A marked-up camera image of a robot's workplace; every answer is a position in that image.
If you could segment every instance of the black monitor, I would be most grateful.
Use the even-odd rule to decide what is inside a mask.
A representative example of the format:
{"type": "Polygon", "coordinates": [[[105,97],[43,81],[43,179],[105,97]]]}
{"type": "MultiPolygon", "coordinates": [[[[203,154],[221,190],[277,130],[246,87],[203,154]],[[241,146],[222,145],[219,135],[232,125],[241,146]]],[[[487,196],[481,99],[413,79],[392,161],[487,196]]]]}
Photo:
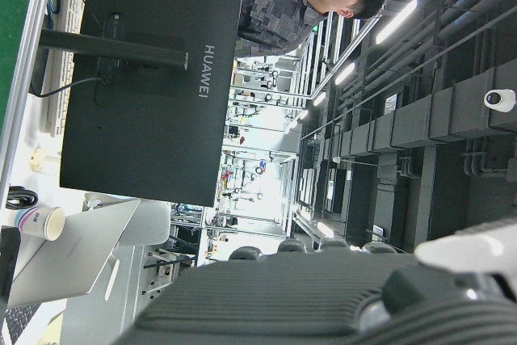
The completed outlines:
{"type": "Polygon", "coordinates": [[[74,81],[105,83],[71,90],[62,187],[213,206],[240,5],[86,0],[82,35],[187,52],[187,69],[76,54],[74,81]]]}

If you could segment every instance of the dome camera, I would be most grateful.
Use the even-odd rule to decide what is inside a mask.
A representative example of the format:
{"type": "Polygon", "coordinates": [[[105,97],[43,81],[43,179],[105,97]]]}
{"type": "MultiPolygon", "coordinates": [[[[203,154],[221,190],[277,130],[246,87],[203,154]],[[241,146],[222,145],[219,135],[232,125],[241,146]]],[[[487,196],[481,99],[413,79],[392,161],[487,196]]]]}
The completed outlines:
{"type": "Polygon", "coordinates": [[[486,92],[485,105],[500,112],[509,112],[515,106],[515,92],[512,89],[493,89],[486,92]]]}

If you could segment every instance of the silver laptop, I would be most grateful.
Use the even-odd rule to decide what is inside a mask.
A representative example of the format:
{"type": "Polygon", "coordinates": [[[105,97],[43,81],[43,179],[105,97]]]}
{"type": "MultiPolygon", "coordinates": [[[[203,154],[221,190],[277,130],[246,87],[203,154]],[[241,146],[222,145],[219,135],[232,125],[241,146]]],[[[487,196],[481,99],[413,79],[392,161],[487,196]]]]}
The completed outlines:
{"type": "Polygon", "coordinates": [[[140,200],[68,216],[61,236],[45,241],[15,277],[8,307],[87,294],[140,200]]]}

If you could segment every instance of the white keyboard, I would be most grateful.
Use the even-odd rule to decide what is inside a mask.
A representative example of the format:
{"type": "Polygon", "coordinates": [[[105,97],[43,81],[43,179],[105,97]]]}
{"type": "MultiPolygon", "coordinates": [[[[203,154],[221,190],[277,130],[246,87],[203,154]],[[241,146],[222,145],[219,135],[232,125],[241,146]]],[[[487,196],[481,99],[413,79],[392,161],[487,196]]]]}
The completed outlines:
{"type": "MultiPolygon", "coordinates": [[[[59,32],[79,33],[83,11],[82,0],[61,0],[61,12],[57,15],[55,29],[59,32]]],[[[72,53],[54,51],[50,90],[56,90],[72,82],[73,59],[72,53]]],[[[61,136],[64,132],[69,94],[70,89],[66,89],[48,98],[47,130],[53,137],[61,136]]]]}

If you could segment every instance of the ceiling light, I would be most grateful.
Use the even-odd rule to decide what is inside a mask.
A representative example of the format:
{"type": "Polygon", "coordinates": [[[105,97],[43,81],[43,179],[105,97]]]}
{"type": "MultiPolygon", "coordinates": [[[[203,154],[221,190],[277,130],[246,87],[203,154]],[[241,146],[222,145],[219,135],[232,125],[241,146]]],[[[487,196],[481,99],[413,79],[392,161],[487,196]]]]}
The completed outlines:
{"type": "Polygon", "coordinates": [[[336,78],[336,85],[340,84],[347,76],[352,73],[355,69],[355,62],[352,62],[345,68],[343,72],[336,78]]]}
{"type": "Polygon", "coordinates": [[[318,222],[316,226],[323,234],[325,234],[326,237],[334,238],[334,231],[331,228],[329,228],[322,222],[318,222]]]}
{"type": "Polygon", "coordinates": [[[376,44],[381,43],[383,40],[388,38],[388,36],[394,32],[397,27],[399,27],[402,22],[404,22],[414,11],[415,8],[417,8],[418,0],[412,0],[405,6],[401,12],[398,13],[398,15],[393,18],[393,20],[388,23],[388,25],[382,29],[382,31],[377,34],[377,37],[375,39],[376,44]]]}
{"type": "Polygon", "coordinates": [[[321,93],[313,102],[313,105],[316,107],[320,102],[322,102],[326,97],[326,93],[321,93]]]}

